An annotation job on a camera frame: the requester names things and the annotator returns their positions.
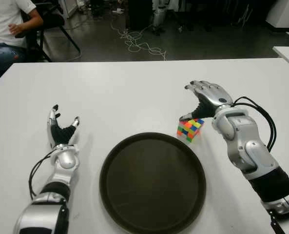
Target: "black palm pad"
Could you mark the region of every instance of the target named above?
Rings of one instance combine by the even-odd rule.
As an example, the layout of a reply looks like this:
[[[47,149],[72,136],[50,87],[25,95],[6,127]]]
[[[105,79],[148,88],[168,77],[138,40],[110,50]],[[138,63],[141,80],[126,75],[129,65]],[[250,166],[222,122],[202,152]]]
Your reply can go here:
[[[210,103],[207,103],[206,100],[199,98],[198,107],[192,112],[192,118],[208,118],[214,117],[215,109],[212,108]]]
[[[74,126],[69,126],[67,128],[61,129],[57,124],[51,126],[52,138],[57,144],[68,144],[72,135],[74,134],[76,128]]]

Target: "jeans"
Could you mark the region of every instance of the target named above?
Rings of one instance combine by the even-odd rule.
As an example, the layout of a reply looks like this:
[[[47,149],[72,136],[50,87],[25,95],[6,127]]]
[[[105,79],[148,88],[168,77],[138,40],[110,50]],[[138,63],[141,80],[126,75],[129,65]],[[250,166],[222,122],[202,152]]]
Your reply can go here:
[[[21,47],[0,43],[0,77],[15,62],[24,62],[26,50]]]

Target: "person's hand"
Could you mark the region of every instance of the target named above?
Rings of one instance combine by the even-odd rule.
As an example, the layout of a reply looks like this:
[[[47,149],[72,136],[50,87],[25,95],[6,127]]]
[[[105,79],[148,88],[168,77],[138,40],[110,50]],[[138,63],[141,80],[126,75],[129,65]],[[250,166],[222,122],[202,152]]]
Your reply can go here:
[[[180,120],[190,120],[192,118],[214,117],[215,111],[219,106],[232,106],[233,100],[221,86],[207,81],[191,81],[185,86],[190,89],[199,99],[199,105],[191,113],[184,115]]]
[[[21,25],[17,25],[15,23],[11,23],[8,26],[9,31],[13,36],[16,36],[17,34],[20,34],[24,31]]]

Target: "man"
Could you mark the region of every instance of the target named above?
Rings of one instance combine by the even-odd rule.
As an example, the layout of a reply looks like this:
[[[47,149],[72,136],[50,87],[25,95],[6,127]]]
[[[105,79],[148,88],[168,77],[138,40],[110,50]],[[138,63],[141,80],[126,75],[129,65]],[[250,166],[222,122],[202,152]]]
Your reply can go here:
[[[31,19],[23,22],[20,10]],[[0,76],[14,62],[25,60],[26,40],[15,36],[42,24],[36,6],[30,0],[0,0]]]

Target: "person's arm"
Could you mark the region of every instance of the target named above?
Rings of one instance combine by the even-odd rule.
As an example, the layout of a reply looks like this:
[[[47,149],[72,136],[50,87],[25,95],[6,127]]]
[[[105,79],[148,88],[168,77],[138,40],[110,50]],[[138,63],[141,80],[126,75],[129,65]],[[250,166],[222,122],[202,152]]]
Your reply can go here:
[[[9,31],[12,35],[15,36],[24,31],[42,26],[43,20],[36,9],[32,10],[28,15],[31,17],[31,19],[27,22],[21,24],[9,24]]]

